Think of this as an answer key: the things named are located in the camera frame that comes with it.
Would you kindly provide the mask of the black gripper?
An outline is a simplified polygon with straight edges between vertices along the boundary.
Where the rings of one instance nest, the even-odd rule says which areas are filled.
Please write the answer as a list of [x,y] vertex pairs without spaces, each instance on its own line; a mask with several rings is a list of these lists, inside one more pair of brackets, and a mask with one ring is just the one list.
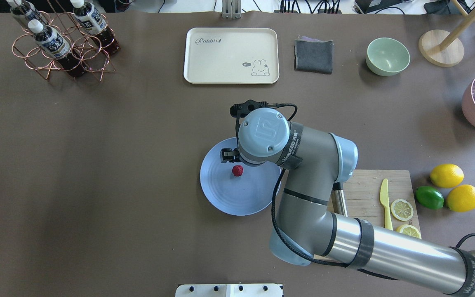
[[266,101],[247,100],[245,103],[234,104],[230,107],[229,113],[235,118],[236,148],[223,148],[220,151],[221,163],[244,163],[244,164],[262,164],[254,161],[245,160],[239,152],[239,129],[240,119],[245,118],[252,111],[259,108],[269,107]]

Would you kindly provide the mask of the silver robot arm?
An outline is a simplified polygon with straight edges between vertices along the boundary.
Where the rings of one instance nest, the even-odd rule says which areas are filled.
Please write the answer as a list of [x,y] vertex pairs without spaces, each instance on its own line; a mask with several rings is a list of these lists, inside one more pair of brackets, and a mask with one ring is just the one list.
[[279,204],[271,203],[271,252],[285,262],[354,269],[378,278],[416,284],[449,297],[475,297],[475,251],[432,244],[361,218],[327,209],[341,196],[358,160],[345,138],[305,127],[278,111],[283,104],[247,100],[234,104],[236,148],[221,162],[289,171]]

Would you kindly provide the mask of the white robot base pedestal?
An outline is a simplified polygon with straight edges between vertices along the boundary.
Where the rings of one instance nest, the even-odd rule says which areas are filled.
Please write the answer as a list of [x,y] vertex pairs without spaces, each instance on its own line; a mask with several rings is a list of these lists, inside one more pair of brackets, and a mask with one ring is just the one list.
[[282,284],[277,283],[222,283],[182,284],[176,297],[284,297]]

